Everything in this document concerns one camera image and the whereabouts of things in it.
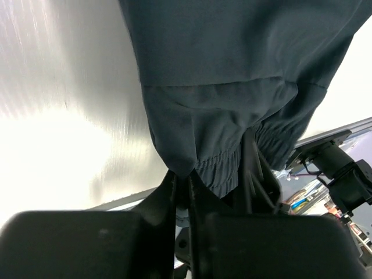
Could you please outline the navy blue shorts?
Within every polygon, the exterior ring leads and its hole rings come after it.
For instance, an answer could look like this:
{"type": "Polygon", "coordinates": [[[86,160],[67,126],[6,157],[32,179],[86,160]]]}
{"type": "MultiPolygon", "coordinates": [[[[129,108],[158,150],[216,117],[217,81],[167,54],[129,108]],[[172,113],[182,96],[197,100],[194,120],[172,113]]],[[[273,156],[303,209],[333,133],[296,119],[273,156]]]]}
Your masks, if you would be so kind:
{"type": "Polygon", "coordinates": [[[324,99],[370,1],[121,1],[152,142],[219,198],[252,130],[281,170],[324,99]]]}

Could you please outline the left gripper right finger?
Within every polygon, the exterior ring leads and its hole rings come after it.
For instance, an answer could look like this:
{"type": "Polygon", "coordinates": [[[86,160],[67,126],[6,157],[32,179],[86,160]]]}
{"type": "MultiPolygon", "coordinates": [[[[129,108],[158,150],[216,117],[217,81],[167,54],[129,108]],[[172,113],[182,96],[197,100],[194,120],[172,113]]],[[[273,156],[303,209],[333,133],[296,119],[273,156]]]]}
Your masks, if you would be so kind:
{"type": "Polygon", "coordinates": [[[351,237],[323,216],[237,214],[192,174],[193,278],[365,278],[351,237]]]}

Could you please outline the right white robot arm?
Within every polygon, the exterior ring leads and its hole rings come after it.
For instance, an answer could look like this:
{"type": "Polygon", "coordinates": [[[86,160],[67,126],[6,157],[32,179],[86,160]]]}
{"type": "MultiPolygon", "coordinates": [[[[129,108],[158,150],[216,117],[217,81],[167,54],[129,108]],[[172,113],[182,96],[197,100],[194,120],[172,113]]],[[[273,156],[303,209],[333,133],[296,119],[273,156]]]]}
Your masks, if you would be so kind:
{"type": "MultiPolygon", "coordinates": [[[[353,216],[359,206],[371,204],[371,167],[364,161],[354,161],[340,144],[351,134],[344,130],[316,138],[294,149],[285,165],[288,172],[307,169],[312,163],[316,171],[308,171],[321,183],[323,177],[334,204],[344,216],[353,216]]],[[[270,166],[258,150],[253,132],[248,130],[242,138],[238,186],[232,191],[232,207],[240,213],[278,213],[282,191],[270,166]]]]}

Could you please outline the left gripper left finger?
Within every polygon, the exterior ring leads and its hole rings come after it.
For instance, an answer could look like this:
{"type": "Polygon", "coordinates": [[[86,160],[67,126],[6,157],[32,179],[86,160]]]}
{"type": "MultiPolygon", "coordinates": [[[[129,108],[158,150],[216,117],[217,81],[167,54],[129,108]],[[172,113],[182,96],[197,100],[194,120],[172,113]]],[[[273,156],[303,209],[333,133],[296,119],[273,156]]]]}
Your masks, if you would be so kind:
{"type": "Polygon", "coordinates": [[[1,232],[2,278],[172,278],[176,177],[128,211],[28,211],[1,232]]]}

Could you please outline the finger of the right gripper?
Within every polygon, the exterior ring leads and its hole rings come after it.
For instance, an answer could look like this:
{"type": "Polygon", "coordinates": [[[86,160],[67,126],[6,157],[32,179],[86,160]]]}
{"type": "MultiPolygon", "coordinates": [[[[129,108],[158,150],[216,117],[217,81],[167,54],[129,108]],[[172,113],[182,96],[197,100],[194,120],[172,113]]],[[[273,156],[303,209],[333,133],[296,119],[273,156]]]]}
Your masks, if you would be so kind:
{"type": "Polygon", "coordinates": [[[243,214],[277,214],[281,201],[281,186],[258,149],[253,131],[247,130],[241,142],[238,186],[232,194],[233,209],[243,214]]]}

